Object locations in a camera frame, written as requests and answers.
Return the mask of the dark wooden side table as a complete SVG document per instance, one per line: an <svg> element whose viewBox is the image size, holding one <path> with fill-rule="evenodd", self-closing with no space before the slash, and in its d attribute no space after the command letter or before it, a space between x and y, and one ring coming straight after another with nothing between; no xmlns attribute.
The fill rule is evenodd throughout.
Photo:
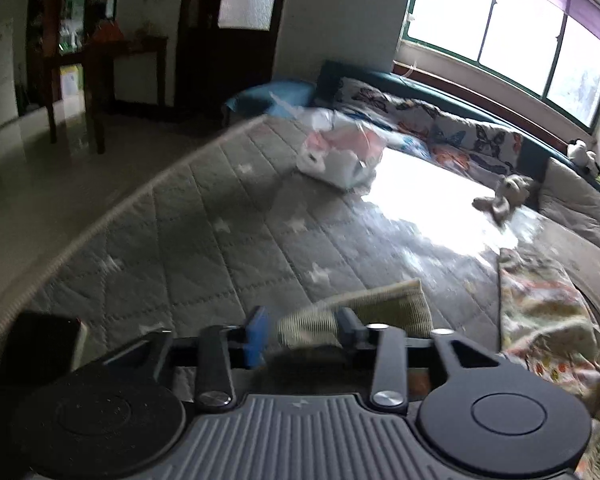
<svg viewBox="0 0 600 480"><path fill-rule="evenodd" d="M59 72L63 67L81 65L87 131L95 141L97 154L106 152L104 118L109 112L114 96L114 62L120 58L153 54L156 57L156 105L166 106L166 49L167 36L143 36L96 42L69 53L60 53L59 47L26 47L27 70L33 70L32 81L40 84L41 106L46 110L50 144L58 142L55 116L56 90L59 88Z"/></svg>

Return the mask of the butterfly patterned cushion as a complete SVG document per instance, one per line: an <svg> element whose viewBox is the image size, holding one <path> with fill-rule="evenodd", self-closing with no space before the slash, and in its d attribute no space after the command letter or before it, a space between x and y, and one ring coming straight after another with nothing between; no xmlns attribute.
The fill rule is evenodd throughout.
<svg viewBox="0 0 600 480"><path fill-rule="evenodd" d="M344 114L388 131L414 136L430 150L439 145L494 174L516 170L522 148L517 130L460 117L425 101L399 98L366 82L344 77L339 81L335 105Z"/></svg>

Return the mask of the grey quilted star table cover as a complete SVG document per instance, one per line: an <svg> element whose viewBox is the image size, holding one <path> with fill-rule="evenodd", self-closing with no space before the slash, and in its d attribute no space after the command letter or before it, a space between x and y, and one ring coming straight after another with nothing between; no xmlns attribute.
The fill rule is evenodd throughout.
<svg viewBox="0 0 600 480"><path fill-rule="evenodd" d="M190 336L254 307L281 321L348 292L419 280L432 324L501 348L498 256L560 263L600 326L600 248L527 208L507 226L472 206L481 184L385 151L368 185L302 176L304 132L259 118L150 181L60 254L0 319L24 309L77 318L84 361L170 328Z"/></svg>

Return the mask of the white pink tissue pack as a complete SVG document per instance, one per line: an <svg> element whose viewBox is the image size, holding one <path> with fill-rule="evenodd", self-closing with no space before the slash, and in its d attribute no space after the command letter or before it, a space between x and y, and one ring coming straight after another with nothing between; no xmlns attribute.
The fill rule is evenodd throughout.
<svg viewBox="0 0 600 480"><path fill-rule="evenodd" d="M299 148L297 169L343 191L373 179L387 141L373 125L329 108L292 105L270 93L274 103L309 128Z"/></svg>

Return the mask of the grey pillow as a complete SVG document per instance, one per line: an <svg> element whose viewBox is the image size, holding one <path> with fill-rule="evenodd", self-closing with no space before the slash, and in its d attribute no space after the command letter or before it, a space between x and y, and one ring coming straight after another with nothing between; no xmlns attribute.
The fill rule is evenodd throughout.
<svg viewBox="0 0 600 480"><path fill-rule="evenodd" d="M540 188L539 211L600 248L600 192L554 158Z"/></svg>

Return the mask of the teal sofa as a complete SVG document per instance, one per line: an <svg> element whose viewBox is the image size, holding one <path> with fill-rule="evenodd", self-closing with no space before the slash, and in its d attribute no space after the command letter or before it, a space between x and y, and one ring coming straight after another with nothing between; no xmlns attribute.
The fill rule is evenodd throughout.
<svg viewBox="0 0 600 480"><path fill-rule="evenodd" d="M475 102L483 98L474 96L466 89L460 92L468 96L464 99L419 80L336 61L327 61L322 65L315 84L292 79L270 81L232 96L226 102L226 107L245 118L261 114L285 116L284 104L333 107L343 95L343 85L347 79L367 84L386 96L422 104L429 114L445 112L454 117L515 130L520 137L520 154L513 166L534 180L544 178L551 157L563 164L567 161L567 145L564 142L537 125L514 117L510 110L500 110L491 101L486 103L486 107L476 105Z"/></svg>

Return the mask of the dark wooden door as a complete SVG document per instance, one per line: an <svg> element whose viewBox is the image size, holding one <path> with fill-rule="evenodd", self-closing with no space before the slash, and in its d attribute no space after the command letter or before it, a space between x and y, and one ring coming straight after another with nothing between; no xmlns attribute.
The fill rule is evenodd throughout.
<svg viewBox="0 0 600 480"><path fill-rule="evenodd" d="M183 132L203 138L222 129L225 102L271 80L284 1L181 1L174 113Z"/></svg>

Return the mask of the white black plush toy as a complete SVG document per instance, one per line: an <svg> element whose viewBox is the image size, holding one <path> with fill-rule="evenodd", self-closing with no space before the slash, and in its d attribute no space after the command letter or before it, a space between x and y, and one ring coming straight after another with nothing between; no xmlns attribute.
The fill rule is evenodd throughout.
<svg viewBox="0 0 600 480"><path fill-rule="evenodd" d="M583 140L574 140L567 145L567 157L574 166L578 167L587 176L597 178L600 174L597 156Z"/></svg>

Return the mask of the white plush bunny toy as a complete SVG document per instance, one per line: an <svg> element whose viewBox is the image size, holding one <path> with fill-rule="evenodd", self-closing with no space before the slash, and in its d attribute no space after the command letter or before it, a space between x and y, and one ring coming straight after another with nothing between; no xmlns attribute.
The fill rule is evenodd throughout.
<svg viewBox="0 0 600 480"><path fill-rule="evenodd" d="M472 206L478 211L490 214L492 220L501 226L531 195L535 180L520 174L502 177L495 188L493 197L477 197Z"/></svg>

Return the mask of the colourful patterned child's jacket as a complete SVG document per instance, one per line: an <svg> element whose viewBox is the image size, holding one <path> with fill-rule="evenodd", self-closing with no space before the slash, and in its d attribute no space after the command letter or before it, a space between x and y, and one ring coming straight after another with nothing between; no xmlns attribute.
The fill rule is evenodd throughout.
<svg viewBox="0 0 600 480"><path fill-rule="evenodd" d="M580 399L593 417L592 436L577 466L600 479L600 326L565 268L529 249L498 256L501 354ZM336 344L336 312L351 308L365 324L393 325L428 337L434 324L419 280L348 292L286 316L277 339L286 348Z"/></svg>

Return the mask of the green framed window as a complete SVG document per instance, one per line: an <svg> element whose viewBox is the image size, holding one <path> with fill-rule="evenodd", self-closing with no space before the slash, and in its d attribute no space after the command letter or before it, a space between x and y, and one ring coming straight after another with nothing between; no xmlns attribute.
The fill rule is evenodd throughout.
<svg viewBox="0 0 600 480"><path fill-rule="evenodd" d="M403 37L505 81L585 131L600 116L592 0L408 0Z"/></svg>

